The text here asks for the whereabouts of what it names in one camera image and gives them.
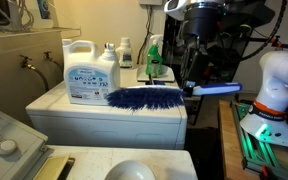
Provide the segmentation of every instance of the jug handle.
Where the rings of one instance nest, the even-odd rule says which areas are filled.
[[[96,56],[97,47],[95,43],[92,41],[83,41],[83,40],[75,41],[70,45],[70,52],[73,52],[73,50],[77,47],[89,47],[91,48],[90,51],[91,56]]]

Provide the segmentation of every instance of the cable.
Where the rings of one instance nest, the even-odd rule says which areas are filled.
[[[16,2],[12,0],[7,0],[9,5],[15,6],[15,9],[17,9],[18,17],[9,17],[1,8],[0,8],[0,14],[7,19],[7,21],[10,23],[11,27],[13,29],[6,29],[1,25],[0,22],[0,29],[3,31],[23,31],[30,29],[33,26],[34,23],[34,16],[33,14],[27,9],[25,0],[17,0]],[[23,24],[22,23],[22,17],[24,15],[24,12],[28,15],[28,22]]]
[[[265,36],[264,34],[262,34],[262,33],[258,32],[256,29],[253,29],[253,31],[255,31],[257,34],[259,34],[259,35],[260,35],[260,36],[262,36],[262,37],[268,38],[268,37],[267,37],[267,36]]]
[[[38,69],[36,69],[36,68],[34,68],[34,67],[32,67],[32,68],[30,68],[30,69],[32,69],[32,70],[35,71],[38,75],[41,76],[41,78],[42,78],[42,80],[43,80],[43,83],[44,83],[45,92],[49,91],[50,88],[49,88],[49,86],[48,86],[47,79],[46,79],[46,77],[44,76],[44,74],[43,74],[40,70],[38,70]]]
[[[63,67],[57,61],[54,61],[52,57],[50,57],[51,51],[44,52],[44,60],[51,61],[58,66],[58,68],[63,72]]]
[[[276,24],[275,24],[275,27],[273,28],[270,36],[268,37],[268,39],[262,44],[262,46],[260,46],[257,50],[255,50],[253,53],[245,56],[245,57],[242,57],[242,58],[229,58],[228,60],[224,60],[225,62],[241,62],[241,61],[244,61],[244,60],[247,60],[255,55],[257,55],[259,52],[261,52],[270,42],[272,42],[272,39],[275,37],[275,34],[276,32],[278,31],[280,25],[281,25],[281,22],[282,22],[282,19],[283,19],[283,16],[284,16],[284,12],[285,12],[285,9],[286,9],[286,5],[287,5],[287,0],[283,0],[282,1],[282,5],[281,5],[281,9],[280,9],[280,13],[279,13],[279,16],[277,18],[277,21],[276,21]],[[217,59],[215,57],[212,57],[210,56],[210,58],[212,60],[216,60],[216,61],[223,61],[223,59]]]
[[[152,21],[152,14],[153,14],[152,6],[146,6],[146,11],[147,11],[146,35],[145,35],[142,47],[140,48],[138,56],[137,56],[137,64],[143,63],[143,61],[140,61],[140,59],[141,57],[143,57],[143,53],[147,44],[148,37],[153,34],[151,33],[151,21]]]

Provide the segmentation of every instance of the shelf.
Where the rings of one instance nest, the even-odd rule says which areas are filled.
[[[78,31],[79,35],[81,35],[80,28],[61,28],[61,27],[54,27],[50,29],[30,29],[25,31],[18,31],[18,32],[10,32],[10,31],[0,31],[0,38],[12,37],[12,36],[26,36],[38,33],[47,33],[47,32],[68,32],[68,31]]]

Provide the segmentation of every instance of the machine knob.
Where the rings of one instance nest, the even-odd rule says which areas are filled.
[[[17,145],[14,140],[6,139],[0,142],[0,155],[9,155],[13,153]]]

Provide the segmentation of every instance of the spray bottle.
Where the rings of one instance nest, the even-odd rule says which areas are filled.
[[[150,39],[153,40],[153,44],[147,53],[146,75],[151,74],[153,78],[156,78],[162,74],[163,58],[158,52],[158,42],[163,40],[163,35],[156,34]]]

